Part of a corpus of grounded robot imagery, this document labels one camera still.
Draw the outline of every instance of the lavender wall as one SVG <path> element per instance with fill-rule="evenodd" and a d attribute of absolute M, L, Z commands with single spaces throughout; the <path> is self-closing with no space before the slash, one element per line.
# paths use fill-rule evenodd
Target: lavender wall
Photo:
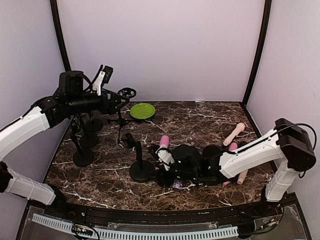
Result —
<path fill-rule="evenodd" d="M 52 95 L 64 68 L 49 1 L 2 0 L 0 33 L 1 128 L 25 113 L 37 99 Z M 42 182 L 66 124 L 35 136 L 4 161 Z M 0 203 L 0 240 L 14 240 L 27 201 L 1 193 Z"/>
<path fill-rule="evenodd" d="M 248 109 L 265 134 L 278 118 L 312 125 L 320 137 L 320 2 L 272 1 L 265 47 Z M 320 157 L 319 143 L 315 150 Z M 296 192 L 312 239 L 320 239 L 320 163 Z"/>
<path fill-rule="evenodd" d="M 59 1 L 73 69 L 114 67 L 135 101 L 241 101 L 264 0 Z"/>

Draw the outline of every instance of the brown marble tabletop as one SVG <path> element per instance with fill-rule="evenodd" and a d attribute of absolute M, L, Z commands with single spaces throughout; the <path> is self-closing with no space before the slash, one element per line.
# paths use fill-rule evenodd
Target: brown marble tabletop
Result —
<path fill-rule="evenodd" d="M 156 114 L 152 120 L 131 122 L 122 133 L 131 133 L 141 141 L 143 159 L 154 162 L 147 146 L 158 144 L 162 135 L 170 137 L 170 148 L 189 144 L 199 151 L 209 145 L 221 146 L 237 123 L 246 125 L 236 143 L 256 139 L 256 134 L 239 103 L 234 102 L 153 102 Z M 124 118 L 130 118 L 130 103 L 122 109 Z M 136 160 L 132 149 L 117 144 L 119 126 L 108 119 L 117 115 L 95 113 L 104 125 L 97 132 L 99 143 L 92 151 L 95 158 L 88 167 L 73 164 L 76 147 L 70 139 L 69 129 L 51 164 L 45 183 L 57 186 L 68 202 L 122 210 L 180 211 L 220 208 L 257 202 L 262 188 L 271 180 L 274 172 L 269 163 L 248 171 L 243 185 L 194 186 L 185 182 L 182 190 L 163 188 L 155 182 L 134 182 L 129 167 Z"/>

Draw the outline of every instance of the pink object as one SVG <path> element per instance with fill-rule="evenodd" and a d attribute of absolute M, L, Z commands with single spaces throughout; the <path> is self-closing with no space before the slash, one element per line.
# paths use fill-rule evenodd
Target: pink object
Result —
<path fill-rule="evenodd" d="M 245 127 L 243 122 L 238 123 L 232 133 L 223 141 L 223 145 L 228 146 L 239 133 L 245 130 Z"/>
<path fill-rule="evenodd" d="M 222 186 L 227 186 L 228 184 L 230 184 L 231 182 L 230 181 L 225 181 L 224 183 L 222 183 Z"/>
<path fill-rule="evenodd" d="M 161 140 L 160 140 L 160 148 L 168 148 L 169 147 L 169 137 L 166 136 L 166 135 L 163 135 L 161 137 Z"/>
<path fill-rule="evenodd" d="M 229 146 L 229 151 L 234 151 L 238 148 L 238 144 L 236 144 L 235 142 L 231 143 Z"/>

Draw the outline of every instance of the purple object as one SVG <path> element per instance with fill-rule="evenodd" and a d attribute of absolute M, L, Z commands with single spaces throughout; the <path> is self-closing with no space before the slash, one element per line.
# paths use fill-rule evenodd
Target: purple object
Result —
<path fill-rule="evenodd" d="M 176 189 L 176 190 L 181 190 L 182 189 L 182 181 L 175 179 L 173 184 L 172 184 L 172 188 Z"/>
<path fill-rule="evenodd" d="M 230 181 L 225 181 L 224 183 L 222 183 L 222 186 L 227 186 L 228 184 L 230 184 L 231 182 Z"/>

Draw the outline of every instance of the black frame edge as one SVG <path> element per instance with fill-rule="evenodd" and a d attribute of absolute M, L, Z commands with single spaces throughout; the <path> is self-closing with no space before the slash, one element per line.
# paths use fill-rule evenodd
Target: black frame edge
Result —
<path fill-rule="evenodd" d="M 58 3 L 57 0 L 50 0 L 51 12 L 53 18 L 53 24 L 55 29 L 56 39 L 58 41 L 60 54 L 63 62 L 65 71 L 71 71 L 71 66 L 68 58 L 68 53 L 65 45 L 64 35 L 61 28 L 61 22 L 59 17 Z"/>
<path fill-rule="evenodd" d="M 250 77 L 249 77 L 249 80 L 245 89 L 245 93 L 243 96 L 243 100 L 242 100 L 242 104 L 244 104 L 244 106 L 247 106 L 252 89 L 255 84 L 255 80 L 256 80 L 256 76 L 257 76 L 257 72 L 258 72 L 258 68 L 259 68 L 259 64 L 260 64 L 262 52 L 264 49 L 266 36 L 267 36 L 267 29 L 268 29 L 268 23 L 270 18 L 270 11 L 271 11 L 271 3 L 272 3 L 272 0 L 265 0 L 264 2 L 264 10 L 263 10 L 259 40 L 256 46 L 256 51 L 255 51 L 255 56 L 253 60 Z"/>
<path fill-rule="evenodd" d="M 307 222 L 306 222 L 306 219 L 305 219 L 305 216 L 302 212 L 302 209 L 301 209 L 301 206 L 300 206 L 300 203 L 299 203 L 299 200 L 297 198 L 297 195 L 293 192 L 293 193 L 289 193 L 288 195 L 284 196 L 284 205 L 285 206 L 290 206 L 292 204 L 295 204 L 296 207 L 297 207 L 297 210 L 298 210 L 298 214 L 299 214 L 299 217 L 301 219 L 301 222 L 302 222 L 302 227 L 304 229 L 304 233 L 306 234 L 306 239 L 307 240 L 312 240 L 312 237 L 311 237 L 311 234 L 310 234 L 310 230 L 308 228 L 308 225 L 307 225 Z M 234 217 L 235 214 L 237 215 L 237 209 L 241 210 L 242 207 L 244 206 L 251 206 L 252 204 L 255 204 L 255 203 L 247 203 L 247 204 L 243 204 L 243 205 L 237 205 L 237 206 L 230 206 L 230 207 L 220 207 L 220 208 L 210 208 L 210 209 L 203 209 L 203 210 L 190 210 L 190 211 L 181 211 L 181 212 L 175 212 L 175 211 L 158 211 L 158 212 L 145 212 L 145 211 L 130 211 L 130 210 L 114 210 L 114 209 L 109 209 L 109 208 L 100 208 L 100 207 L 90 207 L 90 206 L 86 206 L 85 209 L 83 209 L 83 206 L 81 205 L 77 205 L 77 204 L 72 204 L 72 203 L 69 203 L 69 206 L 73 207 L 73 208 L 81 208 L 81 212 L 86 212 L 86 217 L 84 218 L 84 221 L 83 223 L 85 225 L 89 225 L 89 226 L 94 226 L 96 225 L 94 221 L 91 221 L 91 220 L 94 220 L 95 217 L 94 216 L 90 216 L 90 212 L 91 210 L 94 210 L 94 211 L 99 211 L 102 213 L 102 215 L 100 217 L 98 217 L 97 219 L 105 219 L 106 222 L 112 222 L 112 223 L 123 223 L 123 221 L 121 221 L 120 219 L 116 219 L 114 218 L 114 215 L 113 213 L 118 213 L 118 214 L 121 214 L 121 219 L 125 220 L 125 219 L 131 219 L 132 222 L 130 221 L 131 224 L 145 224 L 145 225 L 148 225 L 148 221 L 145 221 L 145 214 L 149 215 L 149 214 L 160 214 L 160 215 L 168 215 L 168 219 L 167 219 L 167 223 L 166 225 L 172 225 L 172 224 L 175 224 L 175 225 L 179 225 L 179 224 L 185 224 L 182 222 L 182 219 L 179 220 L 179 216 L 177 215 L 180 215 L 180 216 L 183 216 L 184 214 L 191 214 L 193 216 L 198 216 L 199 215 L 199 212 L 211 212 L 211 217 L 209 217 L 208 219 L 206 219 L 205 217 L 201 220 L 201 219 L 198 219 L 196 222 L 199 222 L 199 223 L 204 223 L 204 222 L 207 222 L 207 221 L 213 221 L 213 222 L 216 222 L 218 221 L 219 224 L 221 225 L 226 225 L 228 223 L 222 223 L 220 222 L 219 220 L 223 220 L 225 217 L 229 217 L 230 219 L 230 216 L 231 217 Z M 23 214 L 23 217 L 21 219 L 21 223 L 20 223 L 20 228 L 18 230 L 18 233 L 17 233 L 17 238 L 16 240 L 20 240 L 20 237 L 22 235 L 22 231 L 23 231 L 23 226 L 24 226 L 24 223 L 26 221 L 26 217 L 27 217 L 27 214 L 28 214 L 28 211 L 29 211 L 29 208 L 30 206 L 33 206 L 33 207 L 37 207 L 37 208 L 41 208 L 41 209 L 44 209 L 44 214 L 48 214 L 48 215 L 51 215 L 51 216 L 54 216 L 56 217 L 56 215 L 54 214 L 51 214 L 50 211 L 48 211 L 48 209 L 46 209 L 46 206 L 39 203 L 39 202 L 36 202 L 36 201 L 32 201 L 32 200 L 29 200 L 28 203 L 27 203 L 27 207 L 26 209 L 24 210 L 24 214 Z M 248 224 L 249 223 L 247 220 L 245 219 L 241 219 L 240 222 L 234 222 L 233 223 L 233 226 L 241 226 L 241 225 L 245 225 L 245 224 Z"/>
<path fill-rule="evenodd" d="M 58 150 L 59 150 L 61 144 L 63 143 L 63 141 L 64 141 L 64 139 L 65 139 L 65 136 L 66 136 L 67 133 L 68 133 L 70 124 L 71 124 L 71 122 L 72 122 L 73 119 L 74 119 L 74 116 L 69 120 L 68 126 L 67 126 L 66 129 L 64 130 L 64 133 L 63 133 L 63 135 L 62 135 L 62 137 L 61 137 L 61 139 L 60 139 L 60 142 L 59 142 L 58 146 L 56 147 L 56 150 L 54 151 L 54 154 L 53 154 L 53 156 L 52 156 L 52 158 L 51 158 L 51 161 L 50 161 L 50 164 L 49 164 L 49 166 L 48 166 L 48 169 L 46 170 L 45 176 L 44 176 L 44 178 L 43 178 L 43 181 L 42 181 L 43 184 L 45 183 L 45 181 L 46 181 L 46 179 L 47 179 L 47 176 L 48 176 L 49 170 L 50 170 L 50 168 L 51 168 L 51 166 L 52 166 L 52 163 L 54 162 L 54 160 L 55 160 L 55 158 L 56 158 L 56 155 L 58 154 Z"/>
<path fill-rule="evenodd" d="M 22 233 L 24 231 L 24 226 L 25 226 L 25 222 L 27 220 L 27 215 L 28 215 L 28 212 L 29 212 L 29 208 L 30 208 L 30 201 L 28 200 L 27 203 L 26 203 L 26 206 L 24 208 L 22 217 L 21 217 L 21 221 L 20 221 L 20 224 L 19 224 L 18 232 L 16 233 L 15 240 L 20 240 L 21 237 L 22 237 Z"/>
<path fill-rule="evenodd" d="M 242 102 L 240 102 L 240 106 L 241 106 L 241 108 L 242 108 L 242 110 L 243 110 L 246 118 L 249 120 L 249 123 L 250 123 L 250 125 L 252 126 L 252 128 L 253 128 L 256 136 L 257 136 L 258 138 L 261 138 L 261 137 L 262 137 L 261 132 L 260 132 L 259 128 L 257 127 L 255 121 L 253 120 L 251 114 L 249 113 L 246 105 L 244 105 Z"/>

